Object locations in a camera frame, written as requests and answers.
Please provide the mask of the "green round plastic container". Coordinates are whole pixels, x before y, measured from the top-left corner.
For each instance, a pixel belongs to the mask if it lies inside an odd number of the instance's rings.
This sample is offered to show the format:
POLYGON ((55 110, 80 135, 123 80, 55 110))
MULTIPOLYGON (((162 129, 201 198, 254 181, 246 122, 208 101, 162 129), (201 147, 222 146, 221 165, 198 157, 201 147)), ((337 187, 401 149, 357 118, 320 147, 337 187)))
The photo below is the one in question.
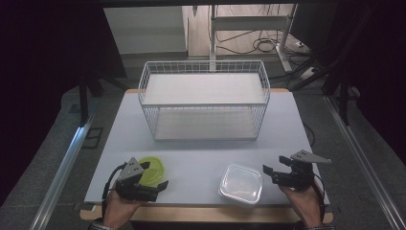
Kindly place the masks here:
POLYGON ((139 183, 143 186, 156 187, 162 182, 165 174, 165 167, 161 159, 156 156, 147 156, 139 160, 140 164, 149 163, 149 167, 144 170, 139 183))

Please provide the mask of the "clear square plastic container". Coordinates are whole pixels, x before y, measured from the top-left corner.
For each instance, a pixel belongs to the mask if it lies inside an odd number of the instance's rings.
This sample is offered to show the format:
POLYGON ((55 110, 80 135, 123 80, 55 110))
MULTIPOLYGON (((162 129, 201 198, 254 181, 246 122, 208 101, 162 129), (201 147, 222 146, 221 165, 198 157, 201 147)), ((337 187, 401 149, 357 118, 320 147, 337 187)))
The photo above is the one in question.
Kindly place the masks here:
POLYGON ((254 207, 259 203, 263 179, 255 169, 231 164, 224 171, 218 193, 228 202, 243 207, 254 207))

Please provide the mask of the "person's left hand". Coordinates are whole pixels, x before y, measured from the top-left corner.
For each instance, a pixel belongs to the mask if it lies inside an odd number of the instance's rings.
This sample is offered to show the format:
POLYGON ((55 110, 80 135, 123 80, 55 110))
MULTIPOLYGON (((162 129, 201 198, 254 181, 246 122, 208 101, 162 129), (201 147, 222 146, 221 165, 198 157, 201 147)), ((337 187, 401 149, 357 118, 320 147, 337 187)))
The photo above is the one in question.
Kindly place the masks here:
POLYGON ((107 197, 102 225, 119 229, 127 224, 143 205, 143 202, 122 199, 115 190, 111 190, 107 197))

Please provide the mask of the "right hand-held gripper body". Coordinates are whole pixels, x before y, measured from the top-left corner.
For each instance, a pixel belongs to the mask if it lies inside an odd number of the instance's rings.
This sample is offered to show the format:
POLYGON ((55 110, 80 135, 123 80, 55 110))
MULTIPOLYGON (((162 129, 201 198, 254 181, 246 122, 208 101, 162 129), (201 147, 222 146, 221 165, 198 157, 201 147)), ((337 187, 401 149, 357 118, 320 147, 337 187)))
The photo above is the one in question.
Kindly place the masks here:
POLYGON ((287 158, 293 160, 292 165, 289 167, 291 172, 275 172, 276 184, 299 191, 306 190, 312 185, 314 181, 314 163, 329 164, 331 162, 330 159, 303 149, 287 158))

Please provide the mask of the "white wire shelf rack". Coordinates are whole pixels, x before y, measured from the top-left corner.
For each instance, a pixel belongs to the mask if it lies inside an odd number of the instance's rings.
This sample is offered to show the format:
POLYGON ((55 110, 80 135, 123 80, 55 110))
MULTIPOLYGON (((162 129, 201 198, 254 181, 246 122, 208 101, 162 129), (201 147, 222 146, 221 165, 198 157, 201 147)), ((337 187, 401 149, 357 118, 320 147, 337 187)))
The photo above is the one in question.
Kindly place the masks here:
POLYGON ((157 141, 255 140, 270 82, 260 60, 148 61, 138 94, 157 141))

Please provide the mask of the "aluminium floor rail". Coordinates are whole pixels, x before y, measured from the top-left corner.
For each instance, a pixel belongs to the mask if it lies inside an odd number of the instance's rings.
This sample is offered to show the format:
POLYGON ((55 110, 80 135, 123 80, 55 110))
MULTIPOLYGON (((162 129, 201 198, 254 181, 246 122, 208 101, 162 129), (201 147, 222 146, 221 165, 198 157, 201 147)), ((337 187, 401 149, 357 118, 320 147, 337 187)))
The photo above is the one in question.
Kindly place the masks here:
POLYGON ((89 115, 77 128, 29 230, 46 230, 93 120, 94 116, 89 115))
POLYGON ((393 230, 406 230, 406 220, 400 214, 399 209, 395 205, 390 193, 384 187, 377 173, 372 168, 366 153, 361 148, 360 143, 356 139, 349 125, 347 125, 339 114, 339 106, 330 96, 324 96, 324 100, 339 127, 344 139, 346 140, 350 151, 352 152, 355 161, 364 177, 366 178, 373 195, 375 196, 381 210, 383 211, 387 221, 390 223, 393 230))

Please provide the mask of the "person's right hand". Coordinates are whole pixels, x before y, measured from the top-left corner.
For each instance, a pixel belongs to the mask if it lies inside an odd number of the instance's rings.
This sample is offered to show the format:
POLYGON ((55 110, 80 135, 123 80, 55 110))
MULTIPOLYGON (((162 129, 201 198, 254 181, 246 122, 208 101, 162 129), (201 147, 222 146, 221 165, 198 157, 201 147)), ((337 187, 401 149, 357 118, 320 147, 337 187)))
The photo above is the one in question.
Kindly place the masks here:
POLYGON ((286 195, 305 227, 312 228, 322 225, 319 197, 312 187, 298 192, 289 187, 280 186, 280 190, 286 195))

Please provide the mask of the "white metal desk frame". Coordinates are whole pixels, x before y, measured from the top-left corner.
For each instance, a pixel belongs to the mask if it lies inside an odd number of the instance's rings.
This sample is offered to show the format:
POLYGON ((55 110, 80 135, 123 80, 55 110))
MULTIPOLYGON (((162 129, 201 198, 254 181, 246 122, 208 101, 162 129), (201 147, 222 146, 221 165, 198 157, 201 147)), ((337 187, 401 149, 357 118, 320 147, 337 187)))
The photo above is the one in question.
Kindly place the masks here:
POLYGON ((297 4, 293 4, 286 16, 216 16, 215 5, 210 6, 210 60, 216 60, 215 33, 217 31, 282 31, 282 39, 276 44, 276 52, 285 73, 293 70, 286 57, 284 48, 294 19, 297 4))

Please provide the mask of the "black metal stand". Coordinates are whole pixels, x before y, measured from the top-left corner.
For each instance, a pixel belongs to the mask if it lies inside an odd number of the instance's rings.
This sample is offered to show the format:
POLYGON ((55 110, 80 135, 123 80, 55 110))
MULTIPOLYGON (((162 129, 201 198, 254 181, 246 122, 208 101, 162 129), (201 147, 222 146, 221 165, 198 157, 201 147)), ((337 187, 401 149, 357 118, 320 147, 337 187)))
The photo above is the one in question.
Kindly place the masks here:
POLYGON ((124 83, 116 80, 113 77, 107 76, 100 71, 94 71, 92 74, 81 74, 79 77, 79 106, 80 106, 80 127, 84 127, 90 119, 87 89, 90 89, 91 93, 96 97, 101 97, 103 94, 103 88, 100 83, 100 79, 103 79, 110 84, 126 91, 129 89, 124 83))

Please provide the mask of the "white power strip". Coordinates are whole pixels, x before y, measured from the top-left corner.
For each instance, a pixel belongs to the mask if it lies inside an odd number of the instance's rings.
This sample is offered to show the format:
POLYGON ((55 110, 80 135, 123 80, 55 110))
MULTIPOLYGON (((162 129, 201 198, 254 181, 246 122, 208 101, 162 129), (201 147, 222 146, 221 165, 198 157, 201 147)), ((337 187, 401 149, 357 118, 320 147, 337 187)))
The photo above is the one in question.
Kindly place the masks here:
POLYGON ((310 67, 301 74, 301 79, 306 80, 309 77, 311 77, 313 74, 315 74, 316 72, 317 72, 317 69, 315 67, 310 67))

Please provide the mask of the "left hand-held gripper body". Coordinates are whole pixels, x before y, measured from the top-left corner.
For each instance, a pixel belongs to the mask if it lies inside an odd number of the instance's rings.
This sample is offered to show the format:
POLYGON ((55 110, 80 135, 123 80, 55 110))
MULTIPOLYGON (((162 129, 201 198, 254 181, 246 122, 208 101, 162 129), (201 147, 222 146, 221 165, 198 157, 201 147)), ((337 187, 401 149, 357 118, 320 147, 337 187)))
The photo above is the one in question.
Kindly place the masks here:
POLYGON ((140 163, 132 157, 120 173, 115 190, 126 200, 155 202, 159 192, 154 187, 143 186, 139 183, 144 170, 140 163))

